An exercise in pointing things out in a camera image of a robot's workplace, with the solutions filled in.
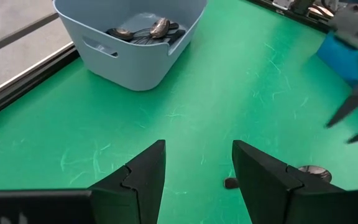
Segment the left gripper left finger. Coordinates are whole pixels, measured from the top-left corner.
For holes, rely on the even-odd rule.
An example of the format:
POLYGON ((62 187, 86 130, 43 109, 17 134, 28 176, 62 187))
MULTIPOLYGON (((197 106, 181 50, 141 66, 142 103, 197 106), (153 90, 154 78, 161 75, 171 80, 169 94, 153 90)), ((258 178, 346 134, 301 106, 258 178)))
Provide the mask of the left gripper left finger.
POLYGON ((165 168, 158 140, 87 188, 0 190, 0 224, 157 224, 165 168))

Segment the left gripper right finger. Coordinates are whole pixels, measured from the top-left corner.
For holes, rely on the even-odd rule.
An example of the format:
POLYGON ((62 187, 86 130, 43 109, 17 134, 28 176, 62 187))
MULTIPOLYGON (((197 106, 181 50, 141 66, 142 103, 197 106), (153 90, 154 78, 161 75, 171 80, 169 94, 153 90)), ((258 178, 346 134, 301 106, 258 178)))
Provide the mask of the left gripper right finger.
POLYGON ((235 140, 232 162, 252 224, 358 224, 358 190, 343 190, 235 140))

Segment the blue plastic tray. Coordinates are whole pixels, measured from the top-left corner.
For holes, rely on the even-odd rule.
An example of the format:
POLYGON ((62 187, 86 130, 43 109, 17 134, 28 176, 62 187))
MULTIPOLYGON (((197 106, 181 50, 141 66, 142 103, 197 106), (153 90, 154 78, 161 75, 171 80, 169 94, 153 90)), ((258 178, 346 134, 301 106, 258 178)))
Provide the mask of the blue plastic tray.
POLYGON ((336 40, 333 32, 326 35, 317 56, 351 87, 358 84, 358 51, 336 40))

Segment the grey-blue plastic tub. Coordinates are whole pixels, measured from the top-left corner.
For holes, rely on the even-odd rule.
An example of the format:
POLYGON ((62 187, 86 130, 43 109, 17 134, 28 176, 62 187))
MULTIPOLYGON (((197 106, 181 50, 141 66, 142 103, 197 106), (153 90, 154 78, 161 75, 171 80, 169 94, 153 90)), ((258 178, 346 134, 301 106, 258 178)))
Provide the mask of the grey-blue plastic tub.
POLYGON ((134 91, 155 88, 190 43, 208 0, 53 0, 85 67, 134 91), (138 31, 160 18, 178 23, 184 35, 173 44, 133 44, 107 34, 138 31))

